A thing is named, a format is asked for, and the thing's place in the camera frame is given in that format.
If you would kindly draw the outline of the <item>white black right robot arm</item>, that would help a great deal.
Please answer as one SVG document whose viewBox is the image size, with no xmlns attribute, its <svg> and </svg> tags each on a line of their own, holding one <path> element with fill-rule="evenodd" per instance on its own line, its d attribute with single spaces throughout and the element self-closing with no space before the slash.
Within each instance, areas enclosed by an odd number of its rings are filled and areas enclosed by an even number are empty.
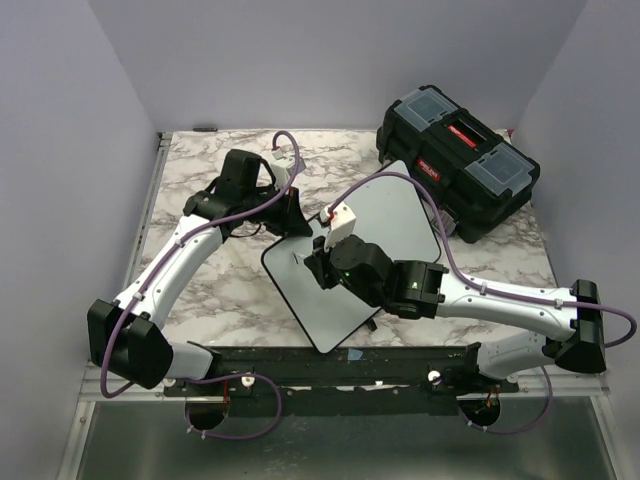
<svg viewBox="0 0 640 480">
<path fill-rule="evenodd" d="M 606 369 L 599 293 L 591 281 L 535 289 L 474 279 L 438 263 L 393 260 L 356 235 L 331 248 L 324 241 L 316 238 L 304 260 L 323 289 L 341 286 L 402 319 L 467 318 L 519 328 L 517 335 L 481 344 L 461 365 L 461 382 L 471 391 L 546 365 L 580 374 Z"/>
</svg>

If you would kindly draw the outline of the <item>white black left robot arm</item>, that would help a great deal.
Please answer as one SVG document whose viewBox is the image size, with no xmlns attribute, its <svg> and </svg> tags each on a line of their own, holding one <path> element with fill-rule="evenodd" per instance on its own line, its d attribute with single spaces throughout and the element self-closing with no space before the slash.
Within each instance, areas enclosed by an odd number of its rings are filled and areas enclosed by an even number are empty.
<svg viewBox="0 0 640 480">
<path fill-rule="evenodd" d="M 103 373 L 146 389 L 164 379 L 187 380 L 201 395 L 220 387 L 216 353 L 193 342 L 170 343 L 162 329 L 196 271 L 244 223 L 277 236 L 311 236 L 298 189 L 290 181 L 259 185 L 260 169 L 271 177 L 281 171 L 259 155 L 230 150 L 220 176 L 188 198 L 171 238 L 143 273 L 115 300 L 93 303 L 90 359 Z"/>
</svg>

